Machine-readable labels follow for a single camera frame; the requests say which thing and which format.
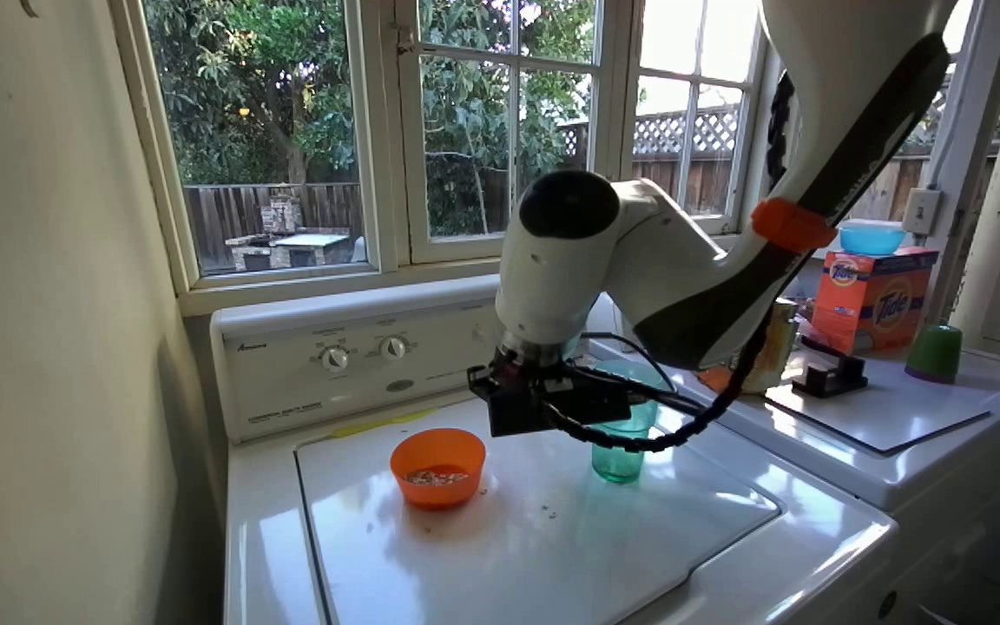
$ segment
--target windowsill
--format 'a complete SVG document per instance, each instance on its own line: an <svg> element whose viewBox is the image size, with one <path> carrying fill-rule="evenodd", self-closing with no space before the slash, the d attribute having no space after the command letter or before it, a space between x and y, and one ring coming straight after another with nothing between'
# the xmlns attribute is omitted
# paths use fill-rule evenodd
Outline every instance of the windowsill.
<svg viewBox="0 0 1000 625"><path fill-rule="evenodd" d="M277 297L313 297L331 293L361 293L361 287L386 287L386 286L410 286L410 280L447 280L447 278L471 278L471 274L496 274L501 256L494 259L460 259L460 264L421 264L402 272L350 272L350 274L257 274L257 280L210 280L181 294L183 315L211 315L214 308L229 304L257 304Z"/></svg>

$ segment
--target wall outlet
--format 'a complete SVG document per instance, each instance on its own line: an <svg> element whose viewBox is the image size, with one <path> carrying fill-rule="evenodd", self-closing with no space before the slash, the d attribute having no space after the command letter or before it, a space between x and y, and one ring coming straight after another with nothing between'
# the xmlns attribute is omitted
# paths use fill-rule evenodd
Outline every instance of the wall outlet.
<svg viewBox="0 0 1000 625"><path fill-rule="evenodd" d="M913 186L911 204L908 204L908 228L917 236L932 236L941 202L945 202L945 192Z"/></svg>

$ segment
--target control panel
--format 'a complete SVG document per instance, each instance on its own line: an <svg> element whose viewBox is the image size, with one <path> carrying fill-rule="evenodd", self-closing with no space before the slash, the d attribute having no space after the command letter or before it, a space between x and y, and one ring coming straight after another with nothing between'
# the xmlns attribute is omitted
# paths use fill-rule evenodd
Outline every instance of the control panel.
<svg viewBox="0 0 1000 625"><path fill-rule="evenodd" d="M234 441L467 388L494 356L496 278L219 308L211 356Z"/></svg>

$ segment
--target cable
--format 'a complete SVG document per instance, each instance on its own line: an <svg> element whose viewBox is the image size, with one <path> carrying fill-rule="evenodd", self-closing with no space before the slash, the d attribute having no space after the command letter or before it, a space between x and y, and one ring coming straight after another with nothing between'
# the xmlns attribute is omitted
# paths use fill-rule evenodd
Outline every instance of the cable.
<svg viewBox="0 0 1000 625"><path fill-rule="evenodd" d="M731 385L705 405L683 393L673 393L673 383L671 375L665 371L665 363L656 363L651 356L651 352L644 352L638 344L625 341L625 338L615 338L629 347L634 347L667 383L671 388L653 388L653 385L638 385L633 380L621 380L621 375L607 375L607 371L597 371L597 367L577 367L570 363L574 375L582 375L582 380L595 380L595 383L615 383L615 385L625 385L629 393L634 396L646 396L653 402L665 402L665 405L673 405L678 414L689 414L696 421L681 422L678 429L671 434L659 434L659 437L617 437L617 434L607 434L607 429L597 429L597 427L586 427L582 421L564 414L552 399L546 399L537 393L537 402L549 410L552 422L559 429L565 429L570 437L577 441L592 441L592 446L600 446L600 448L625 448L625 452L665 452L665 448L681 448L689 437L703 434L712 421L718 421L727 414L727 405L744 393L744 380L749 375L754 367L754 356L762 354L763 341L768 341L768 318L770 311L763 315L763 322L749 334L735 367L733 367L733 380Z"/></svg>
<svg viewBox="0 0 1000 625"><path fill-rule="evenodd" d="M770 124L768 124L768 186L776 186L786 177L786 164L780 158L786 158L786 124L788 124L791 96L794 96L794 87L791 87L788 73L780 73L776 102L770 102ZM597 371L597 367L581 367L581 363L565 360L570 375L582 375L582 380L607 383L607 385L625 385L634 396L646 396L653 402L665 402L665 405L673 405L678 414L696 415L696 421L681 422L671 434L659 434L659 437L617 437L617 434L586 427L582 421L574 421L570 414L564 414L541 393L537 393L537 402L549 410L552 422L559 429L565 429L570 437L577 437L577 441L592 441L592 446L600 446L600 448L625 448L625 452L681 448L689 437L703 434L712 421L718 421L731 410L731 402L744 393L744 383L746 383L746 375L754 367L754 356L768 344L768 322L770 322L770 311L749 334L749 341L739 352L739 360L733 367L731 385L707 405L690 399L690 396L683 396L683 393L673 393L673 380L667 375L667 367L644 344L634 344L629 338L617 338L617 334L581 334L581 341L597 341L597 338L604 341L607 338L607 341L617 341L617 344L633 347L667 383L667 388L638 385L633 380L607 375L607 371Z"/></svg>

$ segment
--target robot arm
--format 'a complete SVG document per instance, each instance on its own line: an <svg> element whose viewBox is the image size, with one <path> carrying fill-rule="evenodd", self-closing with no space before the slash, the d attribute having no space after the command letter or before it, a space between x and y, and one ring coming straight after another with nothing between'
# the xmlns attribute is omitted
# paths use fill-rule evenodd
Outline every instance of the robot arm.
<svg viewBox="0 0 1000 625"><path fill-rule="evenodd" d="M847 215L941 87L948 66L941 27L953 2L763 0L768 39L799 93L799 124L788 135L794 148L770 199L818 226ZM564 367L564 347L600 293L617 301L656 360L744 367L744 344L805 256L808 251L762 226L746 226L733 251L718 251L651 180L607 183L581 171L534 180L501 256L496 311L508 338L494 367L471 375L471 388L491 396L494 434L531 429L537 415L549 427L564 414L559 402L570 402L577 421L621 415L611 393L595 399L604 385L577 383Z"/></svg>

